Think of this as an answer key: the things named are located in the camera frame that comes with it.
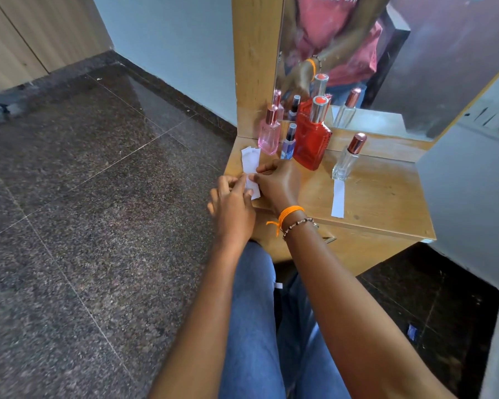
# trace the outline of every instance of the person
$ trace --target person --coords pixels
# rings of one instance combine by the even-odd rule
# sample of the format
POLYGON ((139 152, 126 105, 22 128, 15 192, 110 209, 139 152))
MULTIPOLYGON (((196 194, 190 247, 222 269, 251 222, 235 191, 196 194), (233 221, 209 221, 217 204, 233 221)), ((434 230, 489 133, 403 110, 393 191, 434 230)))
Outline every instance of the person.
POLYGON ((290 106, 294 94, 309 98, 314 73, 329 75, 327 93, 343 105, 377 70, 377 22, 390 0, 285 0, 277 88, 290 106))
MULTIPOLYGON (((249 175, 278 215, 297 205, 299 177, 290 160, 249 175)), ((222 176, 211 190, 210 257, 149 398, 453 398, 309 221, 285 238, 298 273, 282 294, 276 335, 275 273, 249 241, 255 211, 245 184, 245 174, 222 176)), ((293 211, 283 227, 304 218, 293 211)))

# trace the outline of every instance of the pink t-shirt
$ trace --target pink t-shirt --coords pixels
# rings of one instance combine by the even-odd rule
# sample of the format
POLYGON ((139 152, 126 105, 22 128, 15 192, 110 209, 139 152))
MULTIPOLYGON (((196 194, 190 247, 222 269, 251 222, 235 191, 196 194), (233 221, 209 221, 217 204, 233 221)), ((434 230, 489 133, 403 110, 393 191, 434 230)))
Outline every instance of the pink t-shirt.
MULTIPOLYGON (((358 0, 297 0, 299 27, 303 30, 296 44, 305 60, 329 46, 347 23, 358 0)), ((378 22, 351 59, 336 66, 329 74, 327 86, 352 84, 370 78, 377 71, 377 41, 382 32, 378 22)))

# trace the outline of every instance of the orange thread bracelet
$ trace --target orange thread bracelet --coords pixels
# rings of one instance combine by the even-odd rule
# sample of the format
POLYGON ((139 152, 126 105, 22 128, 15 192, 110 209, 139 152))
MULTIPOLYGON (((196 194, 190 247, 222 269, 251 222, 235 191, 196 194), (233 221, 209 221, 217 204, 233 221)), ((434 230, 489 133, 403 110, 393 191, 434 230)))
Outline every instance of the orange thread bracelet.
POLYGON ((279 221, 277 221, 277 222, 276 221, 266 221, 266 225, 268 225, 268 224, 274 224, 275 226, 277 226, 276 237, 278 237, 279 236, 279 231, 282 231, 282 222, 285 221, 287 215, 288 214, 292 214, 293 212, 298 211, 298 210, 301 210, 302 212, 305 212, 305 210, 301 206, 290 206, 290 207, 287 207, 286 209, 284 209, 283 211, 281 211, 281 214, 279 215, 279 221))
POLYGON ((310 62, 312 64, 312 78, 314 78, 314 76, 316 75, 316 63, 311 58, 308 58, 305 61, 310 62))

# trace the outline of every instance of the bracelet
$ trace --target bracelet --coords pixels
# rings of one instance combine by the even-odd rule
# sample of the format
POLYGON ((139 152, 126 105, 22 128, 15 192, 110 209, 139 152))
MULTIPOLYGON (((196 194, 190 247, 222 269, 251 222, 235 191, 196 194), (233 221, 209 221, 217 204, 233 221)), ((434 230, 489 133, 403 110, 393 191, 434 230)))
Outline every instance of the bracelet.
POLYGON ((318 65, 320 66, 320 73, 321 73, 321 60, 320 60, 320 58, 318 57, 318 55, 312 55, 312 58, 316 59, 316 61, 318 61, 318 65))
POLYGON ((311 58, 308 58, 307 60, 305 60, 306 62, 310 62, 312 64, 312 78, 314 78, 314 76, 316 75, 316 63, 314 62, 313 59, 311 58))
POLYGON ((288 214, 292 214, 293 212, 297 211, 297 210, 301 210, 302 212, 305 212, 305 210, 303 209, 303 207, 301 206, 290 206, 290 207, 287 207, 286 209, 284 209, 283 211, 281 211, 281 214, 279 215, 279 221, 276 222, 276 221, 266 221, 266 225, 268 224, 274 224, 276 227, 277 227, 277 233, 276 233, 276 237, 279 236, 279 231, 282 232, 282 222, 285 221, 286 217, 288 214))
POLYGON ((300 221, 296 221, 294 224, 292 224, 290 227, 286 228, 285 232, 283 233, 283 240, 285 240, 286 238, 286 234, 288 234, 288 232, 293 229, 293 227, 295 226, 298 226, 300 224, 303 224, 304 222, 312 222, 312 225, 314 225, 316 228, 319 228, 318 224, 316 224, 314 222, 314 220, 312 219, 312 217, 307 217, 307 218, 304 218, 303 220, 300 220, 300 221))

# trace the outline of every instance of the floor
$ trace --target floor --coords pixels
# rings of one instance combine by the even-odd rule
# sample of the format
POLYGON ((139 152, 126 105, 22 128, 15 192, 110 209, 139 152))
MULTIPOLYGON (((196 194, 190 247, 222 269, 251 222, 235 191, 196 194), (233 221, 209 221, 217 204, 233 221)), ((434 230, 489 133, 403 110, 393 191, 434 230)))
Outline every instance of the floor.
MULTIPOLYGON (((115 53, 0 100, 0 398, 144 397, 236 129, 115 53)), ((359 280, 446 386, 478 397, 497 290, 422 244, 359 280)))

